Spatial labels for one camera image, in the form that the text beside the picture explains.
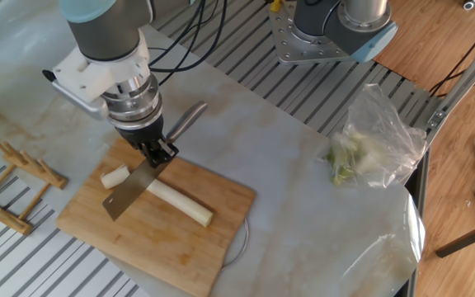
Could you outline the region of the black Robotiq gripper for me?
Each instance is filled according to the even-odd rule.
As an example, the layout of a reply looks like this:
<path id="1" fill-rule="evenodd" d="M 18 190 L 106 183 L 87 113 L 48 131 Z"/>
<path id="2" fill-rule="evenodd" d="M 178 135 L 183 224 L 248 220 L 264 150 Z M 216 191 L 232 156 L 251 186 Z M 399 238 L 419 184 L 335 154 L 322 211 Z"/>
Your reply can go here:
<path id="1" fill-rule="evenodd" d="M 170 162 L 179 153 L 174 144 L 169 144 L 162 139 L 163 126 L 164 119 L 159 116 L 152 124 L 140 129 L 123 130 L 116 128 L 116 130 L 146 157 L 151 167 L 157 168 L 161 164 Z"/>

